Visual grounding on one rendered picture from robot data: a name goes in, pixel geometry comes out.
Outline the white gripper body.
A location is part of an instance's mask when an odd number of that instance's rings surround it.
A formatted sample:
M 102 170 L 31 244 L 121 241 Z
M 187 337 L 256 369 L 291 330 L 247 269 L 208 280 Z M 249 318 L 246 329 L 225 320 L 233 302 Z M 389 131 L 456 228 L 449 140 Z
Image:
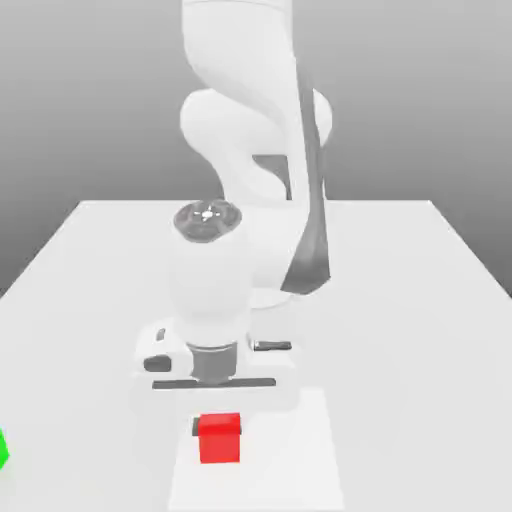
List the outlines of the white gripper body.
M 172 410 L 183 414 L 279 412 L 298 404 L 299 386 L 282 376 L 237 376 L 211 385 L 190 376 L 140 373 L 133 377 L 130 405 L 139 414 Z

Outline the small red cube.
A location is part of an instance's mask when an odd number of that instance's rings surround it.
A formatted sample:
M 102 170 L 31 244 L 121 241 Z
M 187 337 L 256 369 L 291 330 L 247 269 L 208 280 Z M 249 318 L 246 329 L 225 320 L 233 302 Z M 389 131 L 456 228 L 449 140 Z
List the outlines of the small red cube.
M 199 420 L 202 464 L 240 462 L 239 413 L 204 414 Z

